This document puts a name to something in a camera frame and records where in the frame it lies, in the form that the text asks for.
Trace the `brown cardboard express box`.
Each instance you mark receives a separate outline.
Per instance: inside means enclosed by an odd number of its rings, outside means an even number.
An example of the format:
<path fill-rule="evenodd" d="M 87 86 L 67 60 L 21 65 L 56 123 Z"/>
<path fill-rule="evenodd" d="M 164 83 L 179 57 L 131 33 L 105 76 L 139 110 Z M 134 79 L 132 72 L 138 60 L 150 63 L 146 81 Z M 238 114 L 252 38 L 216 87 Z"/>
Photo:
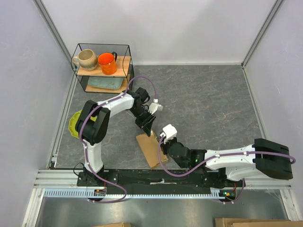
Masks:
<path fill-rule="evenodd" d="M 136 140 L 140 146 L 142 153 L 148 163 L 150 169 L 155 169 L 160 165 L 158 158 L 158 144 L 159 141 L 153 131 L 151 135 L 147 136 L 145 133 L 136 136 Z"/>

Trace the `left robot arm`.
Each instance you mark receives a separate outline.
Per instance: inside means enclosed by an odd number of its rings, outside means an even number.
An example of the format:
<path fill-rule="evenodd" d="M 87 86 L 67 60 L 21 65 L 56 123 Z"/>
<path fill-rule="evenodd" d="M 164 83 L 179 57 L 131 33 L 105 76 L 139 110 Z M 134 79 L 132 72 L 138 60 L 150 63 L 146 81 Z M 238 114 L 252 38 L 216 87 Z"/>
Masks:
<path fill-rule="evenodd" d="M 106 136 L 110 118 L 122 111 L 129 110 L 135 117 L 135 124 L 149 137 L 152 123 L 156 118 L 155 112 L 163 108 L 157 99 L 145 107 L 144 104 L 149 99 L 147 91 L 139 88 L 135 92 L 122 92 L 105 101 L 89 100 L 85 103 L 76 122 L 75 130 L 84 147 L 85 168 L 89 171 L 87 180 L 93 186 L 99 186 L 104 181 L 104 175 L 100 172 L 104 167 L 101 158 L 101 142 Z"/>

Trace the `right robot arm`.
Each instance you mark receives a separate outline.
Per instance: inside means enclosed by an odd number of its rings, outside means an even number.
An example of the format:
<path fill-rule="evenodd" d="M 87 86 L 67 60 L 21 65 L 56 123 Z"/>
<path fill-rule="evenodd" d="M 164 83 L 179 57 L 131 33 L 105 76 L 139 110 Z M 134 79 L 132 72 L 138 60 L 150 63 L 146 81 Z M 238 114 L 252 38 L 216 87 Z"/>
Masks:
<path fill-rule="evenodd" d="M 189 149 L 176 138 L 165 141 L 161 137 L 158 154 L 168 154 L 181 168 L 188 169 L 185 173 L 174 174 L 164 167 L 163 170 L 173 177 L 185 177 L 198 169 L 224 169 L 217 174 L 217 181 L 222 186 L 260 174 L 290 180 L 293 178 L 292 165 L 296 162 L 287 146 L 266 139 L 255 139 L 253 144 L 241 148 L 211 150 Z"/>

